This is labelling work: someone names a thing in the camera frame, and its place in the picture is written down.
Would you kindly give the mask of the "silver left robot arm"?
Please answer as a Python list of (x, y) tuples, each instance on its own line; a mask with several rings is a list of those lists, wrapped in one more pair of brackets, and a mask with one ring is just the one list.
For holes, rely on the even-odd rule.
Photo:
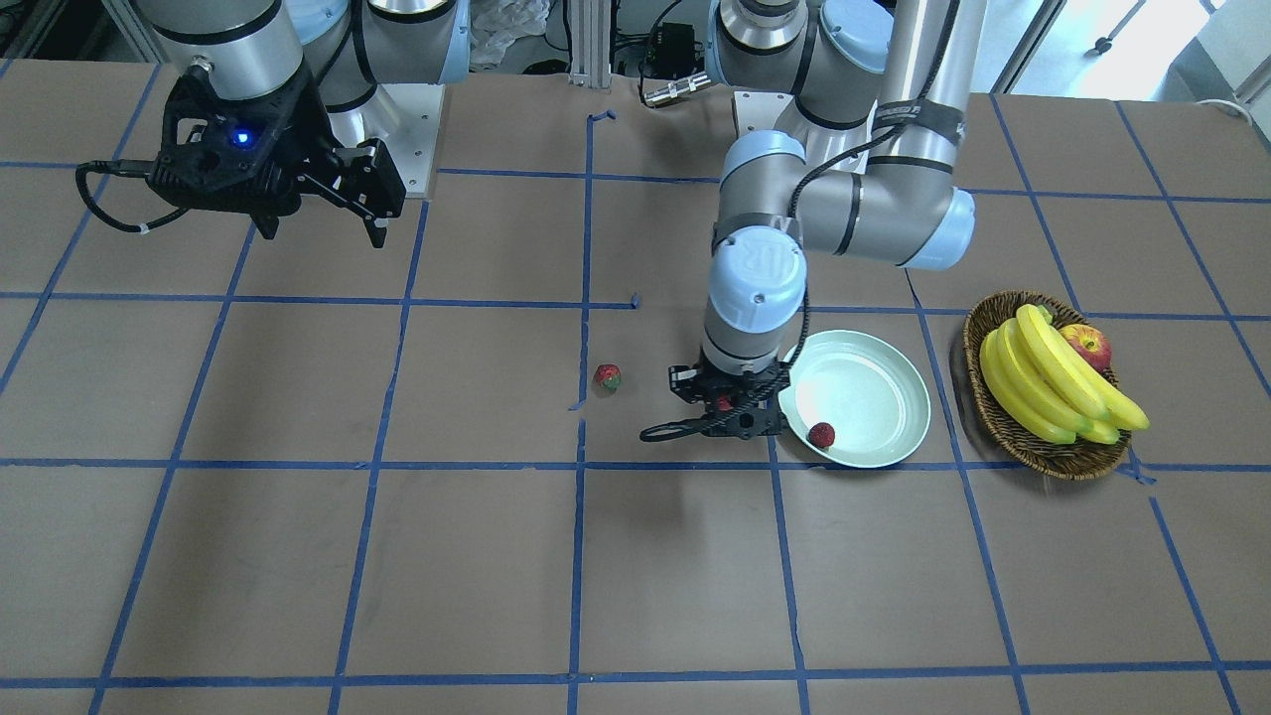
[(789, 104), (724, 159), (699, 358), (669, 371), (703, 417), (643, 442), (785, 429), (777, 394), (811, 326), (811, 251), (907, 271), (960, 262), (975, 208), (952, 175), (985, 15), (982, 1), (713, 3), (709, 77)]

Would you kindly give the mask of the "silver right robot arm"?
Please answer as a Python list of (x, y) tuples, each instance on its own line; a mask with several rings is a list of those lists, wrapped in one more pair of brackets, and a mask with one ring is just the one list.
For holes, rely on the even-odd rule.
[(404, 128), (371, 118), (391, 84), (472, 62), (466, 1), (140, 1), (178, 76), (145, 180), (177, 210), (247, 215), (263, 237), (315, 196), (372, 246), (400, 216)]

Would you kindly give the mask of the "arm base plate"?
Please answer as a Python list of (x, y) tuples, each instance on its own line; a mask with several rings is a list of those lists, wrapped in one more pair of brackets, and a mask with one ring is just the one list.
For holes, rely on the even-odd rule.
[(336, 137), (352, 146), (369, 137), (386, 144), (409, 199), (428, 199), (447, 88), (381, 84), (362, 104), (330, 113)]
[(737, 137), (755, 131), (779, 130), (779, 119), (789, 108), (793, 97), (785, 93), (733, 91), (733, 123)]

